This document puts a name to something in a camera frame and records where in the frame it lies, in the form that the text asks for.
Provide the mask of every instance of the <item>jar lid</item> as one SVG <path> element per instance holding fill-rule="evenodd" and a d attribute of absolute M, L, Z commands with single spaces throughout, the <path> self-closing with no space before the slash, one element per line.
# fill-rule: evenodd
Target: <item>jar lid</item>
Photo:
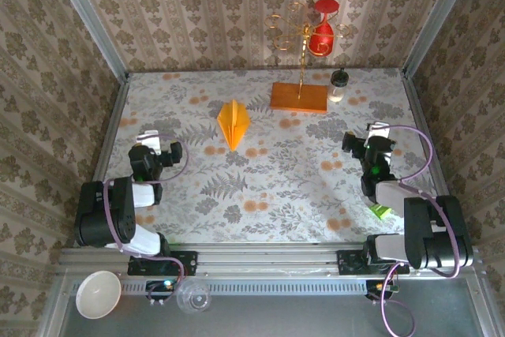
<path fill-rule="evenodd" d="M 343 68 L 334 71 L 330 78 L 331 84 L 333 84 L 335 87 L 346 87 L 348 81 L 349 74 L 346 73 Z"/>

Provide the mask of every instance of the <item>green object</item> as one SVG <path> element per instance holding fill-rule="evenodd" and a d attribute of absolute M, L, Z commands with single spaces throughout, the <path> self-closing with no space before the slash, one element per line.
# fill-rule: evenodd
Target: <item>green object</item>
<path fill-rule="evenodd" d="M 379 219 L 384 219 L 387 215 L 389 215 L 389 212 L 391 212 L 391 208 L 385 207 L 380 204 L 374 204 L 373 206 L 370 207 L 370 210 L 374 213 L 375 216 L 377 216 Z"/>

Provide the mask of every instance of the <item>small glass jar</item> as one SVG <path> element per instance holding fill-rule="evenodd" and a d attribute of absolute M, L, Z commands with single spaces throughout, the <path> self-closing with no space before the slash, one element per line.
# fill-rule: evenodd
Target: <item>small glass jar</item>
<path fill-rule="evenodd" d="M 349 74 L 346 73 L 343 68 L 334 71 L 331 75 L 330 83 L 328 83 L 328 100 L 333 103 L 340 102 L 346 93 L 348 82 Z"/>

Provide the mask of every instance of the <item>gray floor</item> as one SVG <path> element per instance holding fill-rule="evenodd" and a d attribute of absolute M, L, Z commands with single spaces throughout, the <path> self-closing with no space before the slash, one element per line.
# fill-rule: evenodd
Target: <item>gray floor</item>
<path fill-rule="evenodd" d="M 476 337 L 482 335 L 464 280 L 402 281 L 396 300 L 405 302 L 416 317 L 416 336 Z M 388 306 L 391 326 L 399 334 L 409 328 L 402 309 Z M 67 309 L 62 336 L 272 336 L 365 337 L 387 335 L 378 305 L 364 297 L 225 297 L 215 296 L 211 308 L 188 316 L 175 299 L 165 306 L 144 297 L 123 297 L 101 320 L 79 315 L 74 299 Z"/>

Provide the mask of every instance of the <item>gold mug tree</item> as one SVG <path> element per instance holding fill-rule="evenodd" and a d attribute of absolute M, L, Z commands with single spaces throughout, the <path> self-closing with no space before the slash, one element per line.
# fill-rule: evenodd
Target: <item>gold mug tree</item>
<path fill-rule="evenodd" d="M 339 33 L 333 33 L 333 28 L 328 21 L 339 14 L 339 3 L 335 0 L 319 0 L 314 4 L 314 9 L 322 13 L 323 20 L 318 25 L 311 25 L 306 19 L 307 6 L 300 2 L 288 6 L 290 12 L 297 12 L 300 7 L 305 10 L 305 21 L 302 25 L 295 25 L 284 17 L 273 14 L 265 19 L 265 25 L 269 28 L 279 28 L 278 22 L 287 23 L 289 32 L 285 35 L 276 36 L 273 39 L 274 47 L 281 51 L 288 51 L 294 46 L 294 39 L 301 36 L 301 59 L 299 83 L 275 82 L 271 89 L 270 108 L 273 110 L 299 110 L 305 112 L 325 113 L 327 109 L 327 86 L 306 85 L 304 86 L 305 54 L 316 57 L 326 57 L 333 50 L 335 37 L 344 37 L 350 33 L 350 28 L 344 24 L 338 24 L 335 28 Z"/>

